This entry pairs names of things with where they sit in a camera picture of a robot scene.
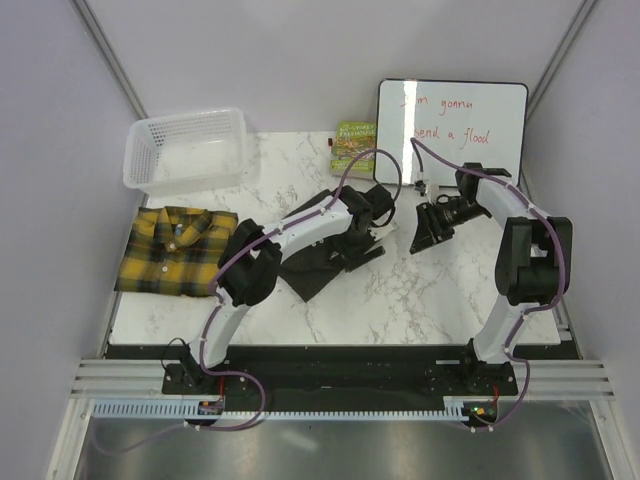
white wall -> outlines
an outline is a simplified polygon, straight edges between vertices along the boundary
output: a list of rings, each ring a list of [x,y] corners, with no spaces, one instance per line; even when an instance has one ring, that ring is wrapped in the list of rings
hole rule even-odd
[[[89,0],[150,116],[259,131],[375,120],[385,77],[533,88],[580,0]]]
[[[134,118],[66,0],[3,2],[0,65],[0,465],[34,480],[104,325]]]
[[[570,311],[640,453],[640,2],[602,2],[525,137],[542,207],[575,227]]]

white marble surface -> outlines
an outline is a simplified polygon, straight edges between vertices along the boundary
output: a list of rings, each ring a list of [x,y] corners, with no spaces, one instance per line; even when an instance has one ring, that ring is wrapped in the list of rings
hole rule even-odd
[[[281,218],[338,179],[329,175],[330,132],[249,136],[250,165],[242,186],[150,198],[149,207],[194,206],[237,212],[258,224]],[[366,190],[371,182],[351,180]],[[463,344],[475,335],[497,296],[493,269],[501,230],[488,218],[456,228],[453,240],[409,255],[422,199],[405,188],[398,229],[382,240],[386,254],[342,273],[305,304],[282,280],[240,325],[238,344]],[[123,293],[112,344],[166,344],[195,338],[212,299]],[[548,312],[532,317],[521,343],[560,339]]]

plaid shirt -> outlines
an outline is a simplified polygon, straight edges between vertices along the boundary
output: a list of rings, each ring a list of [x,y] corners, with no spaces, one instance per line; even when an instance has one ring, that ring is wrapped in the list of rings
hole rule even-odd
[[[237,224],[238,216],[230,212],[141,208],[115,290],[209,296],[207,286]]]

plastic basket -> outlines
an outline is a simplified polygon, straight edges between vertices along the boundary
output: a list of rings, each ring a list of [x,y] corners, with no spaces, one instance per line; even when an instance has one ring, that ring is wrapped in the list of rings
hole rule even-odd
[[[123,179],[154,196],[240,183],[246,126],[236,108],[139,120],[129,129]]]

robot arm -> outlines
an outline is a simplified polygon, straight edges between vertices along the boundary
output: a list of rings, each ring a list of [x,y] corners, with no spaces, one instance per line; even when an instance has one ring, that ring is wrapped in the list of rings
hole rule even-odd
[[[322,242],[325,238],[338,235],[349,244],[373,244],[372,222],[393,208],[389,192],[381,185],[376,185],[366,193],[344,186],[339,199],[327,208],[334,194],[328,190],[321,192],[277,223],[263,227],[256,225],[253,220],[245,220],[238,225],[220,258],[220,267],[251,242],[264,236],[265,232],[278,233],[256,248],[259,253],[255,258],[251,254],[245,254],[220,279],[218,295],[222,307],[208,331],[205,333],[203,329],[200,337],[190,343],[191,354],[196,362],[200,363],[198,357],[203,339],[203,363],[206,367],[214,367],[225,359],[227,347],[240,321],[252,306],[263,301],[273,291],[280,265],[291,255],[316,242]],[[296,223],[296,220],[318,210],[323,213]],[[351,266],[355,268],[382,253],[384,250],[378,247],[360,258],[350,259]]]
[[[478,163],[465,164],[464,168],[486,175],[509,177],[504,169],[483,168]],[[560,277],[556,252],[547,229],[530,213],[533,205],[523,204],[505,186],[469,173],[456,172],[456,183],[460,196],[449,197],[445,202],[418,205],[418,228],[410,251],[417,253],[452,238],[453,227],[480,215],[493,217],[503,228],[495,268],[499,296],[484,327],[470,342],[474,361],[502,364],[508,361],[505,353],[507,343],[515,345],[526,327],[524,312],[549,305],[558,291]],[[571,222],[536,210],[549,221],[560,239],[566,291],[571,261]],[[545,254],[532,254],[534,247]],[[519,321],[523,324],[509,338]]]

